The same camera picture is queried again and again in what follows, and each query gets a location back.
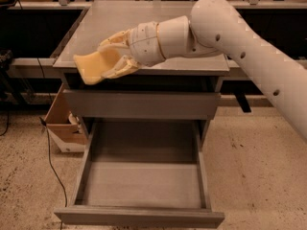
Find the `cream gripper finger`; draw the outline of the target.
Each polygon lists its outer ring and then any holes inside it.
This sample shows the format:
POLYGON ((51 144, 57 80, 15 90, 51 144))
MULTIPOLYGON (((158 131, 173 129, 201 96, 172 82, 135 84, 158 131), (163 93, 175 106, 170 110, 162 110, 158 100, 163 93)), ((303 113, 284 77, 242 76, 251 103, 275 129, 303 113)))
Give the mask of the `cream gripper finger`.
POLYGON ((128 49, 130 46, 129 39, 130 39, 130 30, 118 32, 116 34, 113 34, 109 38, 103 40, 99 44, 97 50, 103 51, 107 48, 128 49))
POLYGON ((133 57, 123 55, 115 65, 103 73, 104 79, 117 79, 132 74, 141 68, 141 64, 133 57))

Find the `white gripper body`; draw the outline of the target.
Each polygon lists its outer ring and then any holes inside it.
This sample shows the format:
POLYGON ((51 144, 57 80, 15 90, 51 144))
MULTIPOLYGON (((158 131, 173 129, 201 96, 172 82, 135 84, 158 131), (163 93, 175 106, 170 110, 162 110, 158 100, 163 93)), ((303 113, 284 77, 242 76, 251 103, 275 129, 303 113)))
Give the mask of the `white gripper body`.
POLYGON ((142 65, 151 67, 165 60, 159 46, 157 26, 152 21, 141 23, 130 30, 130 53, 142 65))

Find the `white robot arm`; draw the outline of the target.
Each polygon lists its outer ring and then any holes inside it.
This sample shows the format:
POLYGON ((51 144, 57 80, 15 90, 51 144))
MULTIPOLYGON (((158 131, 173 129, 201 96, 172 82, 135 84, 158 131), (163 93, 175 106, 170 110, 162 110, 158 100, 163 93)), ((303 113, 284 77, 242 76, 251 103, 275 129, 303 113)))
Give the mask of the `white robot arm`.
POLYGON ((226 0, 199 0, 189 16, 141 23, 101 42, 100 52, 127 48, 113 71, 123 66, 153 66, 168 58, 201 58, 223 53, 234 60, 284 116, 307 139, 307 70, 255 33, 226 0))

